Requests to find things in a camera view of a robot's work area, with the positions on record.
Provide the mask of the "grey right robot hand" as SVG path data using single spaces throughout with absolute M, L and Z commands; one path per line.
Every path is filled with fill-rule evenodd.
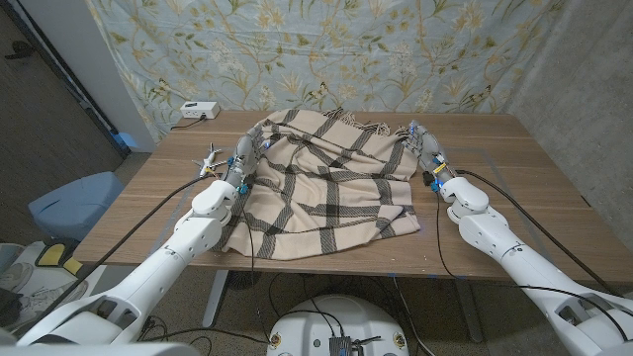
M 422 168 L 426 186 L 439 190 L 447 181 L 456 177 L 444 148 L 435 135 L 418 121 L 409 124 L 403 145 L 415 156 Z

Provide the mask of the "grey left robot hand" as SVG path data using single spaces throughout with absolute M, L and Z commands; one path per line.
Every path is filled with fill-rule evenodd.
M 268 148 L 261 124 L 256 124 L 243 135 L 235 146 L 232 162 L 228 165 L 223 180 L 239 188 L 254 174 L 264 151 Z

